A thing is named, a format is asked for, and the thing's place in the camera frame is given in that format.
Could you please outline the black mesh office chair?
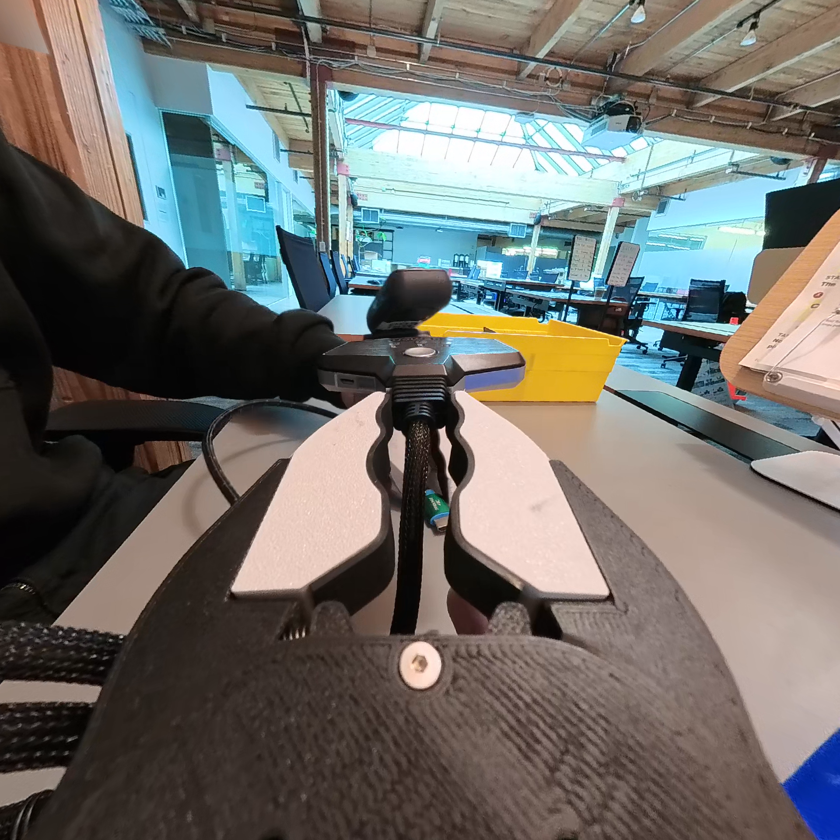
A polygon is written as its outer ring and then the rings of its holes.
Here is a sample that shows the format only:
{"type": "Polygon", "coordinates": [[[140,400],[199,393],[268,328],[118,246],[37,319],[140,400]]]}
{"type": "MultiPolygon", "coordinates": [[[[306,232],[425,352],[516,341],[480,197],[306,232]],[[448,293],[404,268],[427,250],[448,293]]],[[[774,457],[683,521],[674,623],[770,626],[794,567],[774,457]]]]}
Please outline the black mesh office chair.
{"type": "Polygon", "coordinates": [[[331,300],[331,293],[312,240],[281,226],[276,226],[276,236],[300,308],[320,312],[331,300]]]}

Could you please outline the black usb cable green plug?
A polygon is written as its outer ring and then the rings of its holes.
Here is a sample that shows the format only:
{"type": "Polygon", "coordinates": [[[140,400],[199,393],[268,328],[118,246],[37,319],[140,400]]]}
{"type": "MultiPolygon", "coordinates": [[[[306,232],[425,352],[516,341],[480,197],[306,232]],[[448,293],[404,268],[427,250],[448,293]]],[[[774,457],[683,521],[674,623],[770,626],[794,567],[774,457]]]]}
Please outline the black usb cable green plug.
{"type": "MultiPolygon", "coordinates": [[[[291,402],[281,400],[279,398],[265,398],[238,402],[237,404],[224,409],[210,424],[209,428],[203,435],[202,439],[202,453],[206,468],[212,478],[215,486],[222,493],[229,506],[233,506],[240,499],[240,495],[234,487],[233,483],[227,478],[224,473],[218,457],[216,456],[214,448],[214,440],[218,433],[227,425],[227,423],[242,413],[255,411],[256,409],[279,407],[294,412],[308,413],[320,417],[326,417],[329,420],[335,418],[338,414],[328,408],[315,406],[299,402],[291,402]]],[[[414,414],[406,415],[405,432],[408,432],[410,424],[425,423],[429,429],[429,457],[434,463],[437,475],[437,484],[439,490],[425,490],[424,509],[427,524],[438,531],[443,531],[448,523],[449,514],[449,482],[448,482],[448,465],[443,451],[440,447],[439,426],[436,424],[438,419],[431,411],[428,404],[415,406],[414,414]]]]}

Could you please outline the person's left forearm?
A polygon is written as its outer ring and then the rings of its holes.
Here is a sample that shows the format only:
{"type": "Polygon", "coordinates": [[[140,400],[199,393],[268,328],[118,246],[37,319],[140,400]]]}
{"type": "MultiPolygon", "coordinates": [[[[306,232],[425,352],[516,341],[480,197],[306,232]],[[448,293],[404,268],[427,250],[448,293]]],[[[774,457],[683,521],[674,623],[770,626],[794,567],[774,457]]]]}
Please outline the person's left forearm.
{"type": "Polygon", "coordinates": [[[154,396],[338,405],[318,363],[342,343],[316,312],[275,313],[205,269],[158,269],[140,294],[124,364],[132,388],[154,396]]]}

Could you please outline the black monitor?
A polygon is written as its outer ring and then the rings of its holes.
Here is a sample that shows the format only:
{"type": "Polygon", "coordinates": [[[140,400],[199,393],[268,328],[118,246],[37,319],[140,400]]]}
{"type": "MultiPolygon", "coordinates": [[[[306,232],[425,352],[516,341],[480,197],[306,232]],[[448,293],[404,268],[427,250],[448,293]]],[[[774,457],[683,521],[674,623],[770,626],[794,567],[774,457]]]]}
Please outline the black monitor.
{"type": "Polygon", "coordinates": [[[768,192],[763,249],[808,246],[838,209],[838,179],[768,192]]]}

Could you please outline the thick black braided sleeve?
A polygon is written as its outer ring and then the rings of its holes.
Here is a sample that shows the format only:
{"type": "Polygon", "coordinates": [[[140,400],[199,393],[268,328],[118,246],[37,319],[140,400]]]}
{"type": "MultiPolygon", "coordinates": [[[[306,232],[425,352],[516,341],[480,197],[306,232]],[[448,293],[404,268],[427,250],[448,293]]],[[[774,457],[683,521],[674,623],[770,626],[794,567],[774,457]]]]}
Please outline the thick black braided sleeve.
{"type": "Polygon", "coordinates": [[[90,702],[3,703],[1,772],[66,768],[94,708],[90,702]]]}
{"type": "Polygon", "coordinates": [[[68,626],[1,622],[1,680],[103,686],[125,636],[68,626]]]}

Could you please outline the wooden pillar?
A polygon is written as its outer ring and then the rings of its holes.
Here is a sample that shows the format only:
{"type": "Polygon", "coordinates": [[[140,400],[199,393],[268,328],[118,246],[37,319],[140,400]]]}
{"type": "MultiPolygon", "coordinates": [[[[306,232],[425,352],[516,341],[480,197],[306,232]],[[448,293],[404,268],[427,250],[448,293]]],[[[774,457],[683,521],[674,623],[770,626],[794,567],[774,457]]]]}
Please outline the wooden pillar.
{"type": "Polygon", "coordinates": [[[80,161],[79,185],[141,226],[143,212],[96,1],[35,1],[38,26],[80,161]]]}

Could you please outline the blue object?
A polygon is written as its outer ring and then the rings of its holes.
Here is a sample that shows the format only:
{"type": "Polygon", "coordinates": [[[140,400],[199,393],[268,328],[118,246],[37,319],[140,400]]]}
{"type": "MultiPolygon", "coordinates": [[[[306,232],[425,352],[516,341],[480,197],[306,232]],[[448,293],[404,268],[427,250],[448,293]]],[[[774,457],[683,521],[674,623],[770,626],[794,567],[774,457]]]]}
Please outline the blue object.
{"type": "Polygon", "coordinates": [[[817,839],[839,838],[839,730],[783,783],[817,839]]]}

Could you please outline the person's right hand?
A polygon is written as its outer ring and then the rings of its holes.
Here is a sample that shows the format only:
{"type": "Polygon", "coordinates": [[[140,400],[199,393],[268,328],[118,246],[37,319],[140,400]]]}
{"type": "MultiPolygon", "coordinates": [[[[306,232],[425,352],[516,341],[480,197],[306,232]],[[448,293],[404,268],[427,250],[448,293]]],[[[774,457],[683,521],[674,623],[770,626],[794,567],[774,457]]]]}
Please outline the person's right hand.
{"type": "Polygon", "coordinates": [[[446,606],[448,617],[455,633],[460,636],[480,636],[487,634],[489,619],[453,588],[448,589],[446,606]]]}

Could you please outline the silver monitor base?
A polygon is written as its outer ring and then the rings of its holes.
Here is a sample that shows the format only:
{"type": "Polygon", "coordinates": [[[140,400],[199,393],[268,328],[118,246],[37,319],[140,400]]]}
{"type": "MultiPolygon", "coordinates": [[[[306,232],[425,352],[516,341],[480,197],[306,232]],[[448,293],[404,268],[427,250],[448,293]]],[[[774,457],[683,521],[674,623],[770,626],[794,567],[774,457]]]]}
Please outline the silver monitor base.
{"type": "Polygon", "coordinates": [[[750,467],[762,478],[839,511],[839,454],[835,451],[759,458],[750,467]]]}

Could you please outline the wooden document stand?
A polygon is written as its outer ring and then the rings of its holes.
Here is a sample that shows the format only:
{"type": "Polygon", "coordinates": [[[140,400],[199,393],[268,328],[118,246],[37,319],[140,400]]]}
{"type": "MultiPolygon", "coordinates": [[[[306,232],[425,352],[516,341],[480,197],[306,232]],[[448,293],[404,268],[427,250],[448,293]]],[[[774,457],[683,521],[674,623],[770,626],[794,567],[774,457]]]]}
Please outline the wooden document stand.
{"type": "Polygon", "coordinates": [[[738,388],[773,402],[792,406],[804,413],[835,421],[839,418],[839,411],[831,413],[818,406],[774,394],[764,388],[761,373],[741,367],[740,363],[799,295],[835,245],[839,246],[838,241],[839,213],[835,213],[730,338],[720,357],[721,371],[738,388]]]}

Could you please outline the white paper sheets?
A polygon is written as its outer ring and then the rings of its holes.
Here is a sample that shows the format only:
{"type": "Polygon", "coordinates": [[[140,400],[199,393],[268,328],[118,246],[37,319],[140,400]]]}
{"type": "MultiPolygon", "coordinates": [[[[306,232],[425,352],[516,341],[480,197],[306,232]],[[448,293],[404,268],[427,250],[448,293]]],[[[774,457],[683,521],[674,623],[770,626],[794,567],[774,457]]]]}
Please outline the white paper sheets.
{"type": "Polygon", "coordinates": [[[838,413],[838,245],[740,365],[774,394],[838,413]]]}

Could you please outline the person's black hoodie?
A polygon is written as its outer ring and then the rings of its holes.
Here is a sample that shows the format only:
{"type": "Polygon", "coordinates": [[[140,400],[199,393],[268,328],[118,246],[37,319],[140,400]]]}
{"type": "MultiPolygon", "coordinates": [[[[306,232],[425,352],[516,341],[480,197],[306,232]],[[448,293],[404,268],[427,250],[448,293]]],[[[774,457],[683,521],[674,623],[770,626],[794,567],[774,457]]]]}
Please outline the person's black hoodie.
{"type": "Polygon", "coordinates": [[[2,619],[51,624],[192,464],[111,467],[83,436],[45,438],[54,361],[86,284],[182,261],[150,231],[2,136],[2,619]]]}

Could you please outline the yellow plastic bin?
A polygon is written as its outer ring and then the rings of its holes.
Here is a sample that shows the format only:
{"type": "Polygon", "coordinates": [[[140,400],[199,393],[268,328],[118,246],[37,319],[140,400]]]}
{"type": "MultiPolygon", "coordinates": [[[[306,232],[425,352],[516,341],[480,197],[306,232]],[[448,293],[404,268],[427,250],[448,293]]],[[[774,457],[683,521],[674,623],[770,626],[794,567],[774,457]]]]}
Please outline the yellow plastic bin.
{"type": "Polygon", "coordinates": [[[526,370],[506,390],[476,392],[483,403],[595,403],[625,339],[574,324],[489,314],[438,313],[421,325],[435,337],[485,336],[518,350],[526,370]]]}

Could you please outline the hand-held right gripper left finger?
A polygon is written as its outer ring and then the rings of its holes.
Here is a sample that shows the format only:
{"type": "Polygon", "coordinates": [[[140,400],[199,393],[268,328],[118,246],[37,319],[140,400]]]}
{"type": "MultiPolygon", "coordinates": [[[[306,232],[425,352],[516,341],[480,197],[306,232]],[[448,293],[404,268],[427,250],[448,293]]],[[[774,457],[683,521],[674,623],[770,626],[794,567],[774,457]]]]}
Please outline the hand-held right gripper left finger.
{"type": "Polygon", "coordinates": [[[390,404],[368,395],[291,457],[231,588],[239,600],[339,602],[355,614],[395,573],[390,404]]]}

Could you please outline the row of black office chairs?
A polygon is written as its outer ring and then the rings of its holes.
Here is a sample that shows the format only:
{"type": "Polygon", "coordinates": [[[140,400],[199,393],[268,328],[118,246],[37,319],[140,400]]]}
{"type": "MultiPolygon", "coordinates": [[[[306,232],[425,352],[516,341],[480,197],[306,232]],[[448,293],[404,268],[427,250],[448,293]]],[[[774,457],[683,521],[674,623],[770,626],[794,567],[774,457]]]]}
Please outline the row of black office chairs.
{"type": "Polygon", "coordinates": [[[337,250],[319,251],[318,258],[327,284],[329,297],[335,298],[338,295],[349,295],[349,281],[340,253],[337,250]]]}

